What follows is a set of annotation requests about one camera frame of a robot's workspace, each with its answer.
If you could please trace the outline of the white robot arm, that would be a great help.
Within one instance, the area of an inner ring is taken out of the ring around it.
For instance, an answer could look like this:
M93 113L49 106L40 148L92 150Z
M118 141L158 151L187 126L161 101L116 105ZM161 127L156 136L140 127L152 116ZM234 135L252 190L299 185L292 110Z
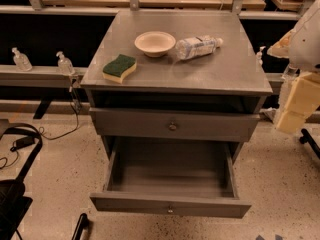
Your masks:
M311 5L267 54L289 60L274 124L277 130L292 134L320 106L320 0Z

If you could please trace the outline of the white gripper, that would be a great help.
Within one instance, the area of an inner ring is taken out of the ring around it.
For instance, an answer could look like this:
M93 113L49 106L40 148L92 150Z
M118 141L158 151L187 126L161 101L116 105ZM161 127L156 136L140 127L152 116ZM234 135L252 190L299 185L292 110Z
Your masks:
M276 129L293 134L320 106L320 74L303 72L288 84L290 91L280 95Z

